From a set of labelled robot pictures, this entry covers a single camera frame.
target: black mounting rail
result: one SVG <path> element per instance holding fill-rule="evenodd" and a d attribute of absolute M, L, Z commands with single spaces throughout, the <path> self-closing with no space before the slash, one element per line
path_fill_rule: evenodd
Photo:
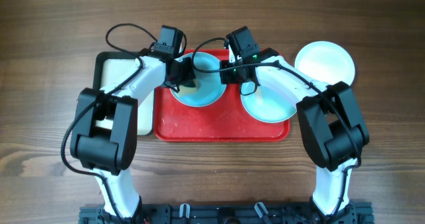
<path fill-rule="evenodd" d="M 254 205 L 143 205 L 143 217 L 132 223 L 143 224 L 322 224 L 311 210 L 310 202 L 262 205 L 266 214 L 259 214 Z M 232 217 L 223 216 L 232 213 Z M 334 224 L 373 224 L 371 203 L 350 202 Z M 109 224 L 103 207 L 82 207 L 78 224 Z"/>

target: white bowl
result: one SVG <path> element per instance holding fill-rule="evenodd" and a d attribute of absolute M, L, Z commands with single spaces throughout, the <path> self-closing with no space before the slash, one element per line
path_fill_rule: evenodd
<path fill-rule="evenodd" d="M 355 77 L 354 62 L 349 53 L 328 41 L 316 41 L 302 48 L 295 59 L 295 68 L 322 82 L 351 85 Z"/>
<path fill-rule="evenodd" d="M 249 94 L 254 87 L 253 82 L 243 83 L 241 92 Z M 264 86 L 259 86 L 254 94 L 240 95 L 240 99 L 247 113 L 261 122 L 283 122 L 297 112 L 288 101 Z"/>

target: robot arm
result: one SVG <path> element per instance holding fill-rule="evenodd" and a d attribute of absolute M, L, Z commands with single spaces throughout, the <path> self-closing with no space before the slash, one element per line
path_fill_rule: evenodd
<path fill-rule="evenodd" d="M 314 80 L 289 65 L 276 51 L 270 48 L 261 51 L 247 27 L 232 32 L 226 38 L 230 50 L 229 61 L 223 61 L 220 65 L 222 68 L 233 67 L 236 72 L 222 72 L 222 82 L 240 84 L 252 81 L 256 86 L 273 90 L 297 108 L 304 148 L 317 165 L 313 205 L 321 218 L 327 219 L 334 213 L 343 193 L 337 212 L 344 209 L 349 203 L 347 192 L 351 170 L 347 172 L 345 181 L 343 170 L 355 165 L 357 157 L 342 122 L 348 126 L 360 154 L 362 147 L 369 143 L 369 133 L 349 85 L 344 82 L 329 85 Z M 271 66 L 245 65 L 264 63 Z M 288 71 L 314 85 L 324 97 Z M 334 103 L 343 120 L 328 124 L 325 115 L 333 111 L 324 98 Z"/>
<path fill-rule="evenodd" d="M 195 78 L 190 58 L 181 62 L 175 60 L 181 55 L 183 36 L 180 30 L 163 26 L 153 50 L 139 52 L 142 64 L 135 59 L 133 68 L 113 84 L 101 90 L 86 88 L 78 97 L 76 116 L 90 103 L 98 100 L 98 104 L 75 125 L 70 143 L 71 155 L 79 159 L 84 168 L 106 180 L 96 177 L 105 200 L 104 211 L 115 221 L 128 219 L 132 222 L 141 213 L 138 211 L 141 210 L 141 198 L 134 189 L 129 171 L 137 144 L 138 106 L 158 86 L 178 88 Z M 143 69 L 135 77 L 120 90 L 106 95 L 138 71 L 140 65 Z M 113 121 L 111 130 L 96 126 L 97 120 L 105 118 Z"/>

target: wood grain surface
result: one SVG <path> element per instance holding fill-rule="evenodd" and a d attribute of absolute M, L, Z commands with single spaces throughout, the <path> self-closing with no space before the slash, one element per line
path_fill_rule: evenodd
<path fill-rule="evenodd" d="M 156 36 L 179 27 L 189 48 L 247 25 L 290 63 L 312 41 L 340 44 L 371 135 L 349 195 L 373 202 L 376 223 L 425 223 L 425 0 L 0 0 L 0 223 L 76 223 L 79 207 L 103 202 L 59 147 L 117 23 Z M 151 42 L 133 28 L 111 40 L 130 50 Z M 278 143 L 139 138 L 135 187 L 144 203 L 308 201 L 315 166 L 291 121 Z"/>

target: red tray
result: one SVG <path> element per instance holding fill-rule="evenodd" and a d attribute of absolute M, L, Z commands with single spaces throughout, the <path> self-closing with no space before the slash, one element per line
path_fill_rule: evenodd
<path fill-rule="evenodd" d="M 200 50 L 228 59 L 228 50 Z M 192 108 L 177 101 L 168 88 L 155 89 L 153 131 L 167 142 L 275 142 L 290 131 L 290 122 L 267 124 L 245 111 L 239 84 L 228 84 L 213 104 Z"/>

